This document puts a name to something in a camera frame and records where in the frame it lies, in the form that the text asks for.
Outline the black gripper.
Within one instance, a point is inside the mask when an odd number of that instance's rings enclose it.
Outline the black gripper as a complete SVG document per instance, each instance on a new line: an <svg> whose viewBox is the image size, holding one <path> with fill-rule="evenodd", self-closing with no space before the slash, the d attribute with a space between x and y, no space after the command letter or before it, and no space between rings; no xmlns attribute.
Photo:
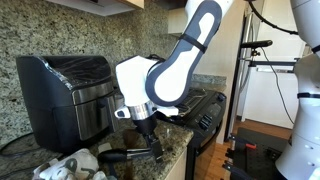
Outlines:
<svg viewBox="0 0 320 180"><path fill-rule="evenodd" d="M160 140L154 133L154 129L157 127L156 116L152 115L146 119L134 120L133 123L136 126L136 130L146 136L148 147L151 149L155 161L161 163L163 161L163 150Z"/></svg>

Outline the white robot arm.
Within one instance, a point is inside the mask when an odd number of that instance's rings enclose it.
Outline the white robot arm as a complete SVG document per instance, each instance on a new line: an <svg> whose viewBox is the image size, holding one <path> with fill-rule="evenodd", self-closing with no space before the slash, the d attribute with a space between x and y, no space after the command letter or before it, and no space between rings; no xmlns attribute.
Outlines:
<svg viewBox="0 0 320 180"><path fill-rule="evenodd" d="M154 60L139 55L116 65L116 78L124 105L115 111L118 118L129 118L136 125L156 161L163 150L154 133L157 112L178 114L176 106L187 96L193 71L217 33L234 0L188 0L187 26L170 56Z"/></svg>

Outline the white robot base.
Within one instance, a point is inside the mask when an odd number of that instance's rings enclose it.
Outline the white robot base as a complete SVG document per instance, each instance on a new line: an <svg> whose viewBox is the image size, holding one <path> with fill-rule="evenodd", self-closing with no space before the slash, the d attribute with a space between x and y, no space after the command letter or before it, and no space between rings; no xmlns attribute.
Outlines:
<svg viewBox="0 0 320 180"><path fill-rule="evenodd" d="M320 180L320 0L290 2L299 37L312 53L294 66L298 110L275 165L287 180Z"/></svg>

